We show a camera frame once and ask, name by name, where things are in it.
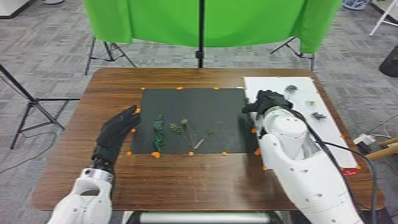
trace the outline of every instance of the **orange marker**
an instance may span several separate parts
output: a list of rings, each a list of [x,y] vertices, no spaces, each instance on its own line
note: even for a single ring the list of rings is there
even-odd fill
[[[153,152],[151,155],[156,159],[160,158],[160,152]]]
[[[254,155],[256,156],[261,156],[261,150],[259,150],[259,148],[256,149]]]

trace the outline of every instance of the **green backdrop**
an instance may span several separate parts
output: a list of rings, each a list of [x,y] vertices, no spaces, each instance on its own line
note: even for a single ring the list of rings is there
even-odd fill
[[[300,51],[321,45],[341,0],[206,0],[206,47],[300,39]],[[197,46],[199,0],[85,0],[101,41],[149,40]]]

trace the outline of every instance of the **small object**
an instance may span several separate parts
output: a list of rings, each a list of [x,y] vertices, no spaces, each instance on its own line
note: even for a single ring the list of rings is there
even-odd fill
[[[183,126],[186,126],[186,125],[188,125],[188,119],[183,119],[183,120],[179,121],[179,124],[181,124]]]
[[[288,85],[288,87],[286,87],[284,90],[286,90],[286,92],[295,93],[295,91],[298,90],[298,88],[296,88],[295,85]]]
[[[311,114],[311,116],[312,116],[312,118],[320,121],[320,120],[323,120],[323,119],[327,119],[327,116],[323,115],[323,114],[320,114],[318,112],[314,112],[312,114]]]
[[[307,104],[309,107],[312,107],[312,106],[316,105],[316,103],[314,103],[312,100],[307,100],[307,101],[305,101],[305,104]]]
[[[160,158],[160,152],[153,152],[151,155],[156,159]]]
[[[161,147],[165,145],[165,135],[163,135],[163,115],[160,114],[153,123],[153,130],[154,130],[154,141],[153,146],[154,150],[160,152]]]
[[[261,156],[261,150],[259,150],[259,148],[257,148],[256,151],[254,151],[254,155],[256,155],[256,156]]]
[[[181,126],[177,125],[177,124],[170,124],[170,131],[174,132],[174,133],[177,133],[177,134],[181,134],[183,133],[183,128],[181,128]]]

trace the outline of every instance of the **light stand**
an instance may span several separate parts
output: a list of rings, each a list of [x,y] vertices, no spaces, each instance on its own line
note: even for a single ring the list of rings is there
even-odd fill
[[[34,98],[34,96],[30,95],[30,93],[28,93],[26,89],[23,88],[19,82],[16,81],[16,79],[14,79],[7,69],[3,68],[2,64],[0,64],[0,72],[3,73],[5,78],[10,81],[10,83],[9,83],[7,80],[3,79],[5,83],[9,85],[12,85],[10,87],[14,88],[14,90],[18,91],[18,93],[21,94],[21,96],[28,100],[28,104],[26,104],[26,108],[25,108],[25,112],[23,112],[21,123],[19,123],[19,126],[18,126],[16,135],[14,135],[12,144],[10,144],[10,149],[14,149],[18,137],[19,137],[19,135],[21,135],[21,133],[25,131],[30,131],[35,128],[39,128],[39,127],[42,127],[42,126],[46,126],[50,124],[55,124],[62,129],[66,129],[62,124],[58,123],[57,119],[58,119],[60,113],[62,113],[62,111],[66,109],[66,105],[67,105],[69,101],[74,101],[74,100],[80,100],[80,99],[73,99],[73,98],[71,99],[62,99],[62,98],[51,98],[51,99],[44,98],[44,99],[41,99],[41,98]],[[58,109],[58,112],[55,114],[55,116],[51,116],[51,114],[48,113],[44,107],[41,106],[41,102],[42,101],[64,101],[64,104],[62,104],[62,107]],[[30,126],[28,128],[25,128],[25,121],[26,121],[26,118],[28,118],[28,115],[30,115],[32,108],[37,108],[39,112],[42,113],[44,117],[48,118],[48,122],[44,122],[44,123]]]
[[[284,42],[284,44],[277,47],[277,49],[270,52],[270,54],[273,54],[273,53],[281,50],[282,47],[288,47],[289,50],[291,50],[293,53],[295,53],[295,56],[296,56],[298,58],[305,58],[305,59],[309,59],[309,63],[311,63],[309,67],[311,67],[311,71],[314,71],[314,54],[311,54],[311,56],[307,57],[307,56],[304,56],[304,53],[298,53],[298,52],[295,51],[293,47],[289,46],[289,42],[291,42],[295,39],[296,39],[296,37],[293,37],[293,38]]]
[[[85,73],[83,73],[85,75],[89,74],[90,61],[97,60],[97,59],[106,61],[106,62],[113,62],[121,57],[124,57],[128,62],[129,62],[129,64],[137,68],[137,65],[133,64],[133,61],[131,61],[124,51],[121,50],[119,45],[115,43],[103,42],[103,46],[105,46],[105,51],[106,51],[105,54],[106,54],[108,58],[101,58],[103,55],[99,57],[92,57],[94,47],[96,47],[96,37],[92,37],[89,60],[87,60]],[[113,57],[113,52],[112,52],[113,50],[117,50],[121,52],[121,56],[119,57]]]
[[[199,0],[199,49],[195,52],[197,68],[202,68],[202,60],[204,60],[204,23],[206,23],[206,0]]]

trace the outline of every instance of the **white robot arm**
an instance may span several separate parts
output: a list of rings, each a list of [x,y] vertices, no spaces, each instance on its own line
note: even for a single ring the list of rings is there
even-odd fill
[[[257,130],[263,164],[311,223],[360,224],[339,170],[309,138],[304,121],[284,109],[293,106],[286,102],[282,95],[259,91],[245,111]]]
[[[82,170],[69,195],[60,200],[48,224],[108,224],[112,215],[113,164],[131,128],[140,123],[140,114],[131,106],[105,122],[92,166]]]
[[[106,171],[83,169],[71,193],[57,204],[48,224],[108,224],[112,180],[113,175]]]

